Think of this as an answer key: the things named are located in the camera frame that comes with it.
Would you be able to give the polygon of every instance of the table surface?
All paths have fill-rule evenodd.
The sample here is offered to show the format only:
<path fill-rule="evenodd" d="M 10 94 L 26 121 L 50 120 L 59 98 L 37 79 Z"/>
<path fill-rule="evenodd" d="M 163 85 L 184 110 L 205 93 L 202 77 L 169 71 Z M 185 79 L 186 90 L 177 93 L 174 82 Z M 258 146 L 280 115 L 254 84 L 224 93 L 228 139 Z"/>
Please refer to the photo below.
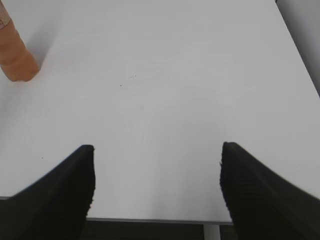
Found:
<path fill-rule="evenodd" d="M 91 218 L 228 222 L 224 141 L 320 197 L 320 101 L 273 0 L 4 0 L 42 62 L 0 74 L 0 196 L 95 146 Z"/>

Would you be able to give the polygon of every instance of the orange cylinder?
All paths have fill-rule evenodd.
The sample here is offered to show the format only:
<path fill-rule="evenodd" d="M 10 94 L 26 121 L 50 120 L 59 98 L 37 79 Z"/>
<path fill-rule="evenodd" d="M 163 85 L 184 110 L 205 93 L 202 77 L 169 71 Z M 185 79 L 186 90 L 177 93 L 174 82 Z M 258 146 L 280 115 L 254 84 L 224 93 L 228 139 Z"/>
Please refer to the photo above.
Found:
<path fill-rule="evenodd" d="M 27 82 L 39 72 L 36 60 L 26 49 L 1 0 L 0 66 L 7 78 L 13 82 Z"/>

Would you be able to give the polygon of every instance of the dark floor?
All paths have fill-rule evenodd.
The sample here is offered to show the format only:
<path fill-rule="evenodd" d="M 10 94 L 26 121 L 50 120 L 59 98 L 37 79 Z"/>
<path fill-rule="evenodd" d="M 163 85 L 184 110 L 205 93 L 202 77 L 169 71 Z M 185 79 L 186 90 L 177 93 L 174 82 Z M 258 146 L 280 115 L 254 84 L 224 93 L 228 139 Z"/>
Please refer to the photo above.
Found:
<path fill-rule="evenodd" d="M 220 226 L 221 240 L 238 240 L 233 226 Z M 201 224 L 88 221 L 81 240 L 204 240 Z"/>

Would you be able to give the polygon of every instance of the gray wall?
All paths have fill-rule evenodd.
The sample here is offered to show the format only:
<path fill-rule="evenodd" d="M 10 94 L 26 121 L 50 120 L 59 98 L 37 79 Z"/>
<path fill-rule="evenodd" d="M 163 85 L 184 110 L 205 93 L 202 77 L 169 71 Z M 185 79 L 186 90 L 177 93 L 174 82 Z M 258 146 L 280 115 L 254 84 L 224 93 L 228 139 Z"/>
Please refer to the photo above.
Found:
<path fill-rule="evenodd" d="M 320 94 L 320 0 L 278 0 L 277 5 Z"/>

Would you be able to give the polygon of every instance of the black rubber pad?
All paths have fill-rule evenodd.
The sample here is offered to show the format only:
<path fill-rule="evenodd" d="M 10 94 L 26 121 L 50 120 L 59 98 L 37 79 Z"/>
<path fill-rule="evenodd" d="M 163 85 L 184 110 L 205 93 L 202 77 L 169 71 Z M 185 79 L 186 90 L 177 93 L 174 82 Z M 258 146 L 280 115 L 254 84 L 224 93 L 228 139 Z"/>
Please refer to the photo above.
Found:
<path fill-rule="evenodd" d="M 320 240 L 320 201 L 234 142 L 223 144 L 220 185 L 240 240 Z"/>
<path fill-rule="evenodd" d="M 94 147 L 83 145 L 0 205 L 0 239 L 77 240 L 95 185 Z"/>
<path fill-rule="evenodd" d="M 201 224 L 87 221 L 81 240 L 204 240 Z"/>

